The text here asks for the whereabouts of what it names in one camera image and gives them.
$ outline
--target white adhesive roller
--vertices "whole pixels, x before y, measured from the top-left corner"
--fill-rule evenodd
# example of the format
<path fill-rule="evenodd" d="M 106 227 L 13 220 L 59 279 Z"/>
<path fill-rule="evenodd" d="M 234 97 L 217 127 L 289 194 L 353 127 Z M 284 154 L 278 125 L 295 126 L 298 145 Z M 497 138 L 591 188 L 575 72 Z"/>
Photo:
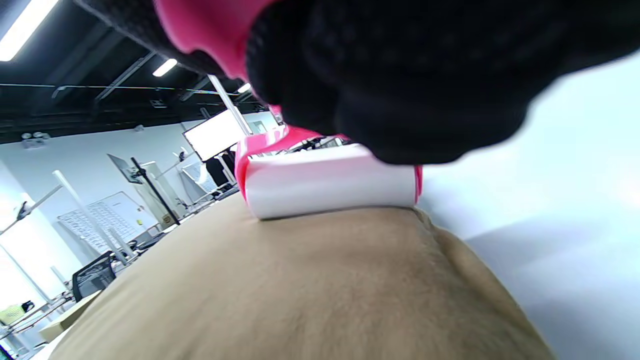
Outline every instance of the white adhesive roller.
<path fill-rule="evenodd" d="M 419 192 L 413 166 L 387 165 L 362 145 L 252 158 L 244 196 L 261 219 L 363 206 L 411 207 Z"/>

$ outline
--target lint roller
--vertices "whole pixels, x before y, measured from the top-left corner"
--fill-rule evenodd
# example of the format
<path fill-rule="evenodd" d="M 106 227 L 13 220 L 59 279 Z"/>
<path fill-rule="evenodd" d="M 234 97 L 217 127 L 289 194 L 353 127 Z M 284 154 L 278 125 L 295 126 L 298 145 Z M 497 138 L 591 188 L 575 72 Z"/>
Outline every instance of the lint roller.
<path fill-rule="evenodd" d="M 285 126 L 238 143 L 236 179 L 260 219 L 366 206 L 411 207 L 421 191 L 421 167 L 388 165 L 360 144 L 274 156 L 319 135 Z"/>

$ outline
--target monitor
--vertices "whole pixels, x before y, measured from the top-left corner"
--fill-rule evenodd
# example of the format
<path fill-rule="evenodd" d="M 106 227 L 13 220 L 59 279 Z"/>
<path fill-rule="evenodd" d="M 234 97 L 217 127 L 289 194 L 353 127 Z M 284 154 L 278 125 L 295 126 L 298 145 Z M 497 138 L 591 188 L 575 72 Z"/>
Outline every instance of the monitor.
<path fill-rule="evenodd" d="M 140 184 L 142 185 L 142 181 L 139 180 L 138 178 L 134 177 L 134 174 L 136 173 L 136 171 L 133 169 L 132 166 L 129 165 L 128 162 L 126 162 L 123 159 L 120 159 L 117 156 L 113 156 L 111 154 L 107 154 L 109 156 L 109 158 L 111 159 L 111 161 L 113 161 L 113 164 L 116 165 L 116 168 L 118 168 L 118 170 L 120 170 L 120 172 L 122 173 L 122 175 L 125 177 L 125 179 L 132 183 L 132 184 Z"/>
<path fill-rule="evenodd" d="M 183 135 L 202 161 L 211 159 L 245 137 L 229 110 L 185 131 Z"/>

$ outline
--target black ceiling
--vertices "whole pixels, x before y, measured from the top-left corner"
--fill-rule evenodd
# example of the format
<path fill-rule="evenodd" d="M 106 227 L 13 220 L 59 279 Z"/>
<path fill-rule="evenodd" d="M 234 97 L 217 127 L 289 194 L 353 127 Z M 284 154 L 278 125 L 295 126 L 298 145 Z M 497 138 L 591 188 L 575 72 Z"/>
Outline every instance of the black ceiling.
<path fill-rule="evenodd" d="M 0 34 L 27 3 L 0 0 Z M 0 143 L 36 131 L 65 136 L 174 124 L 202 119 L 202 108 L 211 115 L 225 109 L 218 95 L 190 90 L 214 90 L 194 72 L 174 67 L 153 76 L 164 61 L 71 0 L 60 0 L 14 59 L 0 62 Z M 109 91 L 124 74 L 131 75 Z M 264 111 L 249 93 L 237 94 L 242 82 L 221 82 L 241 112 Z"/>

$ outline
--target gloved hand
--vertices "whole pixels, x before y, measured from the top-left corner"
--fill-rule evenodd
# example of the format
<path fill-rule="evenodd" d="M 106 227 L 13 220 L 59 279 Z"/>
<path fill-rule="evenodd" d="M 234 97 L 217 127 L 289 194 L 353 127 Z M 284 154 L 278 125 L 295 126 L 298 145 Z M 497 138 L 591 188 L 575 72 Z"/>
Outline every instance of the gloved hand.
<path fill-rule="evenodd" d="M 221 75 L 211 54 L 172 45 L 152 0 L 76 1 L 149 49 Z M 263 2 L 239 44 L 255 95 L 286 123 L 345 134 L 387 163 L 445 163 L 501 142 L 553 80 L 640 47 L 633 0 Z"/>

